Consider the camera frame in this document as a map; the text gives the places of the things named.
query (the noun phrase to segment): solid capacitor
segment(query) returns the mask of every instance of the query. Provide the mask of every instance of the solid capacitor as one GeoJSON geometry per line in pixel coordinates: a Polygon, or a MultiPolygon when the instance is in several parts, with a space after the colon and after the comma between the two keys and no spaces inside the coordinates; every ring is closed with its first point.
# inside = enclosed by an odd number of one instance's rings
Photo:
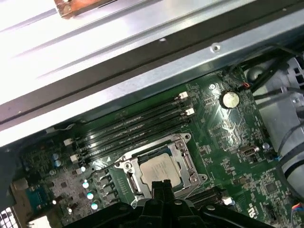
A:
{"type": "Polygon", "coordinates": [[[59,159],[59,155],[58,155],[57,153],[54,153],[54,154],[53,154],[53,159],[54,159],[54,160],[58,160],[58,159],[59,159]]]}
{"type": "Polygon", "coordinates": [[[56,167],[59,167],[60,165],[61,165],[61,161],[60,161],[60,160],[56,160],[56,161],[55,161],[55,166],[56,166],[56,167]]]}

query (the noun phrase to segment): cpu socket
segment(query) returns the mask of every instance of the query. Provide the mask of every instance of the cpu socket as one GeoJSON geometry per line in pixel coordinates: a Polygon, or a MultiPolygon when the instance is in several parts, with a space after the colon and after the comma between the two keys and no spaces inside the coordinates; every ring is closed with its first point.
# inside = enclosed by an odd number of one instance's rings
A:
{"type": "Polygon", "coordinates": [[[124,154],[115,167],[126,174],[135,199],[151,198],[152,181],[171,180],[175,197],[188,196],[207,179],[189,154],[189,133],[172,134],[124,154]]]}

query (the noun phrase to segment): mounting hole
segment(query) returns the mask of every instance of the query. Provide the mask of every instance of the mounting hole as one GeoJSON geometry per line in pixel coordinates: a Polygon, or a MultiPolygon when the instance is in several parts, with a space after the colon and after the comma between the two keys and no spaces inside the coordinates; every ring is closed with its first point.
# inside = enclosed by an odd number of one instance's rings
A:
{"type": "Polygon", "coordinates": [[[214,53],[219,52],[220,51],[220,45],[219,45],[219,43],[212,44],[211,47],[210,47],[210,49],[214,53]]]}

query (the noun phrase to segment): metal panel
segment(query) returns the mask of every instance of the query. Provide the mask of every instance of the metal panel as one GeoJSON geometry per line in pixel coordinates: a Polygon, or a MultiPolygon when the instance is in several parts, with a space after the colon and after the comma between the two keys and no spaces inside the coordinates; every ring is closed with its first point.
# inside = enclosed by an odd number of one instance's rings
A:
{"type": "Polygon", "coordinates": [[[118,0],[70,20],[52,0],[1,1],[0,104],[253,1],[118,0]]]}
{"type": "Polygon", "coordinates": [[[180,58],[154,70],[65,105],[0,132],[0,145],[6,145],[61,121],[97,107],[102,114],[117,110],[148,96],[189,81],[241,58],[258,46],[292,37],[303,31],[304,10],[260,26],[211,47],[180,58]]]}

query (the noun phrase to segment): silver metal surface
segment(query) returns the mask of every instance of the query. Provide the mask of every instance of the silver metal surface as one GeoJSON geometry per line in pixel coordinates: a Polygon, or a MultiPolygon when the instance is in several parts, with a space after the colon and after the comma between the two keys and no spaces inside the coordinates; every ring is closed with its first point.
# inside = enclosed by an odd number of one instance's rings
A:
{"type": "Polygon", "coordinates": [[[236,62],[241,56],[303,31],[304,10],[222,41],[218,53],[205,48],[134,78],[0,132],[0,146],[98,108],[102,114],[236,62]]]}
{"type": "Polygon", "coordinates": [[[2,0],[0,104],[253,1],[118,0],[66,20],[53,0],[2,0]]]}
{"type": "Polygon", "coordinates": [[[116,165],[115,167],[118,169],[123,169],[126,174],[127,180],[129,182],[130,188],[133,193],[136,195],[140,193],[143,194],[145,198],[151,198],[151,192],[149,187],[142,182],[143,173],[140,169],[140,165],[138,163],[138,157],[133,157],[134,154],[145,151],[149,148],[154,148],[151,151],[148,151],[142,155],[149,154],[151,152],[158,151],[163,148],[169,148],[172,153],[172,158],[175,160],[177,164],[180,166],[179,176],[182,179],[183,188],[181,190],[175,191],[175,197],[181,197],[183,195],[188,195],[193,192],[201,183],[206,181],[206,178],[199,175],[195,169],[194,163],[188,151],[186,143],[191,139],[191,135],[188,133],[183,134],[173,134],[159,140],[156,140],[152,143],[149,143],[145,146],[142,146],[138,149],[132,150],[124,154],[121,158],[119,158],[116,162],[123,161],[116,165]]]}

